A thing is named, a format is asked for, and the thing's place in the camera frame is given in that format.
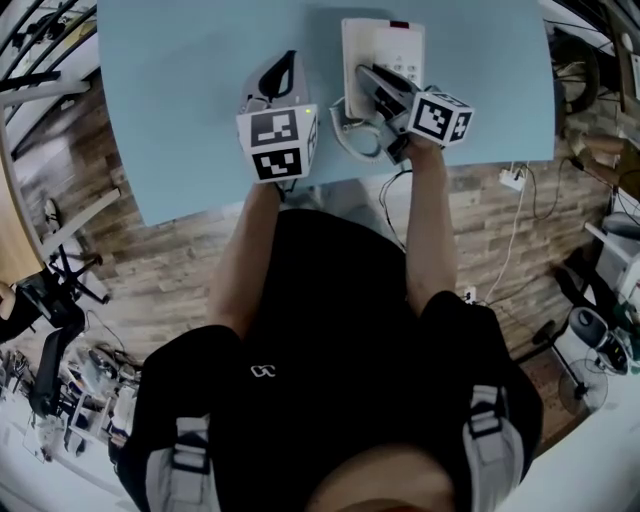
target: white cable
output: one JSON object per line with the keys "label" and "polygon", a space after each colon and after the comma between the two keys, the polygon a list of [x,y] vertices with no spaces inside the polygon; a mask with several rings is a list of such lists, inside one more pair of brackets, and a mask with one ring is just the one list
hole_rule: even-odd
{"label": "white cable", "polygon": [[516,238],[516,231],[518,229],[518,217],[520,216],[520,210],[522,210],[522,200],[524,199],[524,191],[527,188],[528,180],[529,180],[529,169],[527,165],[527,169],[525,172],[525,181],[524,181],[524,184],[522,185],[522,191],[520,192],[520,202],[518,203],[518,211],[516,212],[516,216],[513,219],[513,232],[511,233],[511,240],[509,240],[509,248],[507,249],[507,259],[505,260],[504,265],[502,265],[500,274],[498,274],[498,279],[496,279],[496,282],[493,283],[493,286],[489,290],[489,293],[487,293],[486,297],[484,298],[484,302],[486,304],[489,304],[489,298],[491,298],[491,294],[493,293],[493,290],[495,290],[496,286],[498,286],[498,283],[502,279],[502,276],[504,275],[504,272],[505,270],[507,270],[507,266],[509,265],[509,260],[511,259],[511,247],[513,246],[513,241]]}
{"label": "white cable", "polygon": [[[385,154],[382,151],[382,146],[380,146],[380,128],[371,124],[368,121],[357,121],[353,124],[342,124],[342,109],[340,108],[340,104],[344,102],[344,97],[340,98],[333,105],[329,107],[329,113],[331,114],[331,122],[333,125],[333,132],[336,135],[336,139],[338,140],[338,144],[340,144],[350,155],[355,157],[357,160],[367,164],[377,164],[384,160]],[[362,130],[372,133],[376,137],[376,142],[378,143],[377,149],[366,155],[361,153],[357,149],[355,149],[349,139],[347,138],[347,134],[352,131]]]}

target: black sleeve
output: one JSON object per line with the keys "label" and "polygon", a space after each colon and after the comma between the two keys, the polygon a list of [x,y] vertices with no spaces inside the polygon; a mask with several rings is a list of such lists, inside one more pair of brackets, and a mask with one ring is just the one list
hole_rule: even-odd
{"label": "black sleeve", "polygon": [[242,345],[228,327],[189,331],[156,350],[145,361],[131,437],[118,458],[118,477],[140,510],[149,510],[147,459],[173,446],[176,419],[204,416],[238,378]]}
{"label": "black sleeve", "polygon": [[495,313],[441,292],[425,307],[420,329],[428,333],[429,355],[438,362],[439,381],[458,395],[452,400],[468,404],[475,384],[506,389],[508,416],[522,437],[528,467],[542,433],[542,400],[511,360]]}

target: white cube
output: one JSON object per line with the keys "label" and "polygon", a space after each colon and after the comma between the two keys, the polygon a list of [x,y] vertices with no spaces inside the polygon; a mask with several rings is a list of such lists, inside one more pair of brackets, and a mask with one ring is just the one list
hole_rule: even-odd
{"label": "white cube", "polygon": [[318,108],[299,105],[240,114],[238,137],[256,183],[309,175],[318,141]]}
{"label": "white cube", "polygon": [[462,142],[469,133],[475,110],[444,92],[416,94],[409,131],[442,146]]}

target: coiled white cord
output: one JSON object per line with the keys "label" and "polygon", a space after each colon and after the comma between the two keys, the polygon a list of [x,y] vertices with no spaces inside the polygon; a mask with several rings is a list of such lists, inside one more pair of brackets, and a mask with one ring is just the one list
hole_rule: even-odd
{"label": "coiled white cord", "polygon": [[[380,128],[370,123],[369,121],[357,121],[353,124],[342,124],[342,109],[340,104],[344,103],[344,97],[340,98],[333,105],[329,107],[329,113],[331,114],[331,122],[333,124],[333,132],[336,135],[336,139],[338,140],[338,144],[340,144],[350,155],[355,157],[357,160],[367,164],[377,164],[384,160],[385,153],[382,150],[382,146],[380,145]],[[377,149],[371,154],[364,154],[355,149],[347,135],[350,132],[362,130],[367,131],[373,134],[376,138],[376,142],[378,144]]]}

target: blue table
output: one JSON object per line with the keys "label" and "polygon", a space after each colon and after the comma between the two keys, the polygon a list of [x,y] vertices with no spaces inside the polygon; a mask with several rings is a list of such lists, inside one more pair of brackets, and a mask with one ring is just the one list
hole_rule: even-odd
{"label": "blue table", "polygon": [[553,158],[551,63],[536,0],[104,0],[100,60],[120,156],[147,224],[244,199],[251,178],[236,138],[246,78],[267,58],[302,53],[320,109],[317,184],[393,171],[335,141],[328,106],[343,95],[340,21],[426,26],[426,83],[476,108],[448,165]]}

